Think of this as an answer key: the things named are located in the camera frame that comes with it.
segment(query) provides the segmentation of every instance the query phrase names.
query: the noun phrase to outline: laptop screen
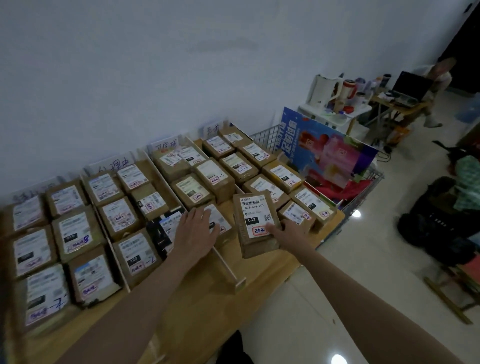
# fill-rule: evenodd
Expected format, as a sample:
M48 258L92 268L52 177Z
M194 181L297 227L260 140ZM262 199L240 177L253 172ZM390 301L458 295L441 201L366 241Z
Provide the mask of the laptop screen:
M432 85L432 80L427 80L425 77L413 73L402 72L395 86L393 86L393 91L421 101Z

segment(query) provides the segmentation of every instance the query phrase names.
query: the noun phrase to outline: white wall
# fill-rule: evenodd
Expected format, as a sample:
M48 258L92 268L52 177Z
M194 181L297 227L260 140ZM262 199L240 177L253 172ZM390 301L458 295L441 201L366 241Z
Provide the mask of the white wall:
M248 132L317 73L440 55L469 0L42 0L0 12L0 191L228 116Z

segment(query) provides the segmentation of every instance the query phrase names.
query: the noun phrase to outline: poster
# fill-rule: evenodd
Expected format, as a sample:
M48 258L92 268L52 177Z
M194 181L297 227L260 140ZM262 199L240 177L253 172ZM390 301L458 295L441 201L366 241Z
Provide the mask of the poster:
M299 173L322 184L344 188L371 164L378 150L318 121L284 108L276 149L287 155Z

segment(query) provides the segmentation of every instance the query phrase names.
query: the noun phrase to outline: white pitcher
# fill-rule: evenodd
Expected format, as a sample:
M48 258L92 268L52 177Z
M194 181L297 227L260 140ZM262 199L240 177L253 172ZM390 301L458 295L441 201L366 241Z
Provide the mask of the white pitcher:
M324 109L328 103L337 98L342 91L343 78L328 78L318 74L313 79L307 103L318 109Z

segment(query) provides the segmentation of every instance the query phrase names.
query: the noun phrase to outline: person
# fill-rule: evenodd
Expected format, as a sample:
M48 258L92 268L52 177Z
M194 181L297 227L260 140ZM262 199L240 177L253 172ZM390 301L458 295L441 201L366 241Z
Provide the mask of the person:
M441 62L438 62L435 65L420 66L412 71L413 74L425 77L429 80L433 80L433 85L430 87L430 90L427 91L425 97L423 98L423 101L425 101L427 105L421 110L405 116L403 120L399 123L400 127L408 127L420 115L425 115L425 122L423 126L426 128L439 128L443 126L434 118L432 114L432 109L435 105L435 101L438 95L445 91L452 82L452 75L450 74L450 71L452 70L453 66L455 66L455 64L456 59L451 57Z
M57 364L136 364L169 297L187 272L214 246L219 228L216 225L210 233L209 218L210 211L203 208L185 213L168 259L133 294L98 320ZM282 223L283 230L273 225L266 228L282 249L308 269L370 364L461 363L417 324L317 253L296 223L289 220ZM222 362L252 363L248 356L230 361L223 358Z

